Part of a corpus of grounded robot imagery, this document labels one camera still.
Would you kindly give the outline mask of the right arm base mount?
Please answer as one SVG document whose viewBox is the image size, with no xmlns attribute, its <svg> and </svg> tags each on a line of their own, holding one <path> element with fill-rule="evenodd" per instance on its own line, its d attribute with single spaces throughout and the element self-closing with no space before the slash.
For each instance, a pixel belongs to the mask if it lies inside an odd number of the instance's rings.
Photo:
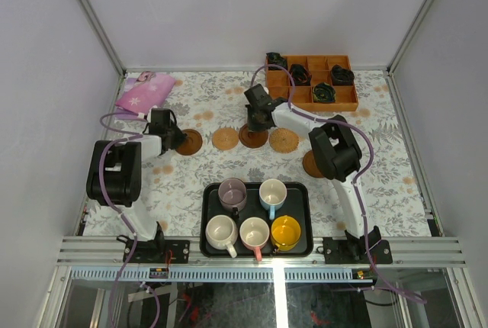
<svg viewBox="0 0 488 328">
<path fill-rule="evenodd" d="M 332 237 L 323 238 L 325 263 L 331 265 L 370 264 L 367 250 L 369 250 L 374 264 L 391 265 L 393 263 L 390 244 L 382 238 L 377 226 L 374 226 L 368 233 L 368 248 L 366 248 L 365 240 L 365 236 L 356 238 L 348 232 L 345 232 L 343 240 Z"/>
</svg>

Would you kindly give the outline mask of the woven rattan coaster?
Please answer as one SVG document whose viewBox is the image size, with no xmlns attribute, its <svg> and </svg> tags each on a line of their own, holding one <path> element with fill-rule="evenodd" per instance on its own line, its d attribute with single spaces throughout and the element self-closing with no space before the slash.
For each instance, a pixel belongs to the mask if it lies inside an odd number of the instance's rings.
<svg viewBox="0 0 488 328">
<path fill-rule="evenodd" d="M 295 132 L 278 128 L 269 137 L 270 147 L 277 153 L 291 153 L 298 148 L 300 140 Z"/>
<path fill-rule="evenodd" d="M 233 149 L 239 142 L 239 135 L 234 128 L 222 127 L 216 130 L 212 137 L 213 145 L 222 151 Z"/>
</svg>

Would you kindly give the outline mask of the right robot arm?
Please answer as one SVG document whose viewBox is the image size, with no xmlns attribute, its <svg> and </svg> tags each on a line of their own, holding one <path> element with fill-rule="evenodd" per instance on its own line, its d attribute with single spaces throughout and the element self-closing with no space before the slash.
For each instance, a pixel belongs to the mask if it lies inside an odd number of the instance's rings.
<svg viewBox="0 0 488 328">
<path fill-rule="evenodd" d="M 247 98 L 248 129 L 261 132 L 280 127 L 309 138 L 319 172 L 333 183 L 345 216 L 348 255 L 355 262 L 366 262 L 375 246 L 368 238 L 366 207 L 362 200 L 360 177 L 362 152 L 354 134 L 364 136 L 346 119 L 316 116 L 284 98 L 273 99 L 255 85 L 244 92 Z"/>
</svg>

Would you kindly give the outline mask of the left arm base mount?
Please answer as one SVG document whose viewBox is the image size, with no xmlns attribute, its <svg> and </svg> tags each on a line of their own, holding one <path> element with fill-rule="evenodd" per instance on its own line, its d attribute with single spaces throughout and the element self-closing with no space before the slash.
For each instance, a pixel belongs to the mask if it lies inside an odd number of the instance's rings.
<svg viewBox="0 0 488 328">
<path fill-rule="evenodd" d="M 187 264 L 190 246 L 189 240 L 166 240 L 163 250 L 160 250 L 153 241 L 142 241 L 136 244 L 131 255 L 133 240 L 128 239 L 125 242 L 123 261 L 137 264 Z"/>
</svg>

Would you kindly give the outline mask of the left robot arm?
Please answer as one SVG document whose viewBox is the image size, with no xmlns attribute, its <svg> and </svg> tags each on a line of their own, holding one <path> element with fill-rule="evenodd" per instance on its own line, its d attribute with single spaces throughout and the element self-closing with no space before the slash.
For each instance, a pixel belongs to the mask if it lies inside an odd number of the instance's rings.
<svg viewBox="0 0 488 328">
<path fill-rule="evenodd" d="M 176 150 L 187 135 L 178 127 L 174 111 L 153 108 L 132 116 L 145 121 L 142 133 L 126 131 L 126 138 L 95 143 L 86 182 L 89 199 L 108 206 L 129 230 L 128 241 L 140 246 L 149 262 L 162 261 L 167 253 L 164 233 L 146 209 L 141 196 L 143 162 Z"/>
</svg>

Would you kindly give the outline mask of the dark brown wooden coaster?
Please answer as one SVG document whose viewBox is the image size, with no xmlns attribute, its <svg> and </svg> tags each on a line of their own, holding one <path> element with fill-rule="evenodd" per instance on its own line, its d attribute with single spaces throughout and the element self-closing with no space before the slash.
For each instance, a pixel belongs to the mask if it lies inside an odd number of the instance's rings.
<svg viewBox="0 0 488 328">
<path fill-rule="evenodd" d="M 304 171 L 313 178 L 324 178 L 321 171 L 318 169 L 316 165 L 316 161 L 313 155 L 313 151 L 308 151 L 302 160 L 302 166 Z"/>
<path fill-rule="evenodd" d="M 183 156 L 192 156 L 202 147 L 202 136 L 194 129 L 185 129 L 182 132 L 186 135 L 186 138 L 183 144 L 176 149 L 176 152 Z"/>
<path fill-rule="evenodd" d="M 239 141 L 245 147 L 257 149 L 264 146 L 268 141 L 268 131 L 252 132 L 248 125 L 244 124 L 239 130 Z"/>
</svg>

